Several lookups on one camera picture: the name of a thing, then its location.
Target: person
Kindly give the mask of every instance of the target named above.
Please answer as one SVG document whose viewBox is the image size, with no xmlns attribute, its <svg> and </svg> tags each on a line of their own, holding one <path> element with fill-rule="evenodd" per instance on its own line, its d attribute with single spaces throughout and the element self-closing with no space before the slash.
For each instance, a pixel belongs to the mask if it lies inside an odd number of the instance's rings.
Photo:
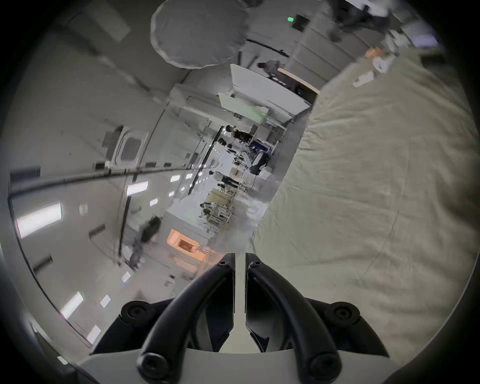
<svg viewBox="0 0 480 384">
<path fill-rule="evenodd" d="M 237 129 L 235 129 L 235 127 L 231 127 L 230 125 L 227 125 L 225 127 L 225 130 L 227 132 L 230 132 L 232 134 L 232 137 L 234 139 L 239 139 L 240 141 L 243 141 L 244 143 L 249 143 L 250 140 L 252 139 L 252 135 L 250 135 L 249 133 L 247 132 L 242 132 L 242 131 L 239 131 Z"/>
<path fill-rule="evenodd" d="M 269 79 L 278 80 L 285 88 L 288 88 L 290 91 L 295 90 L 297 82 L 293 80 L 290 76 L 287 76 L 284 73 L 278 71 L 278 68 L 282 67 L 280 61 L 269 60 L 264 63 L 258 63 L 257 67 L 262 68 L 268 74 Z"/>
<path fill-rule="evenodd" d="M 223 173 L 220 173 L 218 171 L 210 171 L 208 172 L 210 175 L 213 175 L 213 178 L 219 182 L 225 183 L 233 188 L 238 188 L 239 187 L 239 182 L 233 180 L 231 177 L 225 176 Z"/>
<path fill-rule="evenodd" d="M 200 207 L 202 209 L 213 209 L 213 204 L 212 203 L 201 203 Z"/>
</svg>

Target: white fabric cover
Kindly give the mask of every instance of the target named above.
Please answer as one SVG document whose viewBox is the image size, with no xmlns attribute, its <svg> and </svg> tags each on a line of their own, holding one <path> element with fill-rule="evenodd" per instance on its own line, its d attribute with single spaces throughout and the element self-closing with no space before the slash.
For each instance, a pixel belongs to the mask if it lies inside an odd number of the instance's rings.
<svg viewBox="0 0 480 384">
<path fill-rule="evenodd" d="M 480 248 L 478 133 L 455 74 L 417 53 L 354 88 L 362 58 L 322 89 L 253 237 L 304 296 L 357 305 L 399 363 L 443 325 Z"/>
<path fill-rule="evenodd" d="M 176 67 L 217 65 L 245 43 L 246 18 L 237 0 L 167 0 L 152 16 L 150 41 Z"/>
</svg>

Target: white panel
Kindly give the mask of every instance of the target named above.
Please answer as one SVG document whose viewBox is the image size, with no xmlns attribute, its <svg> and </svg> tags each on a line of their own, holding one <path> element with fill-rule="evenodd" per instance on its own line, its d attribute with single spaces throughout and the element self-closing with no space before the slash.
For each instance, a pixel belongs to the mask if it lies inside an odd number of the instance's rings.
<svg viewBox="0 0 480 384">
<path fill-rule="evenodd" d="M 86 13 L 110 37 L 120 42 L 130 32 L 130 27 L 121 18 L 120 14 L 105 0 L 94 0 L 85 8 Z"/>
<path fill-rule="evenodd" d="M 70 300 L 68 300 L 68 303 L 66 303 L 65 306 L 60 310 L 60 313 L 65 319 L 68 319 L 82 303 L 83 300 L 84 299 L 80 292 L 75 293 L 75 295 Z"/>
<path fill-rule="evenodd" d="M 292 116 L 306 110 L 310 104 L 280 84 L 246 68 L 231 64 L 233 88 L 274 110 L 287 111 Z"/>
<path fill-rule="evenodd" d="M 53 204 L 34 211 L 17 219 L 17 228 L 20 238 L 23 239 L 31 233 L 61 220 L 61 204 Z"/>
</svg>

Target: fluorescent light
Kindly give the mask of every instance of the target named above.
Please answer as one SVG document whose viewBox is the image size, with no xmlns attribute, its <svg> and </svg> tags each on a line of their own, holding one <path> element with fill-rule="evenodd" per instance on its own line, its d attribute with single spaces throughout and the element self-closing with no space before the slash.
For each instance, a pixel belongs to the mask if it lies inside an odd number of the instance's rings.
<svg viewBox="0 0 480 384">
<path fill-rule="evenodd" d="M 110 303 L 110 296 L 105 295 L 103 299 L 100 300 L 100 305 L 102 306 L 102 308 L 105 308 L 108 305 L 108 303 Z"/>
<path fill-rule="evenodd" d="M 125 274 L 121 277 L 121 280 L 125 283 L 130 278 L 130 274 L 125 272 Z"/>
<path fill-rule="evenodd" d="M 98 337 L 98 335 L 100 334 L 100 332 L 102 332 L 100 330 L 100 328 L 98 328 L 96 325 L 94 325 L 92 330 L 90 331 L 90 333 L 87 336 L 88 342 L 93 345 L 93 343 L 95 343 L 95 340 Z"/>
<path fill-rule="evenodd" d="M 134 193 L 143 192 L 148 187 L 148 181 L 142 181 L 141 183 L 130 184 L 127 187 L 127 196 L 133 195 Z"/>
<path fill-rule="evenodd" d="M 56 203 L 39 209 L 17 219 L 20 238 L 24 239 L 31 233 L 61 220 L 61 204 Z"/>
<path fill-rule="evenodd" d="M 78 308 L 78 306 L 82 303 L 83 297 L 80 292 L 75 293 L 75 295 L 68 300 L 68 303 L 60 310 L 60 313 L 63 317 L 68 320 L 68 318 L 72 315 L 72 313 Z"/>
<path fill-rule="evenodd" d="M 67 364 L 68 364 L 68 361 L 65 360 L 62 356 L 57 356 L 57 359 L 60 360 L 60 362 L 61 362 L 63 365 L 67 365 Z"/>
</svg>

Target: beige fabric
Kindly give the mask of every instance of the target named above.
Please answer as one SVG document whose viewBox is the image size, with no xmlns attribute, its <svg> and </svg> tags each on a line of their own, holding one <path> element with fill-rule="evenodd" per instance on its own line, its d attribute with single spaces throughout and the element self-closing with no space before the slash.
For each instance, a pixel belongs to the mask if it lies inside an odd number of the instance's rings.
<svg viewBox="0 0 480 384">
<path fill-rule="evenodd" d="M 417 53 L 354 88 L 360 59 L 321 90 L 253 237 L 303 295 L 357 305 L 399 363 L 447 319 L 480 248 L 472 115 Z"/>
</svg>

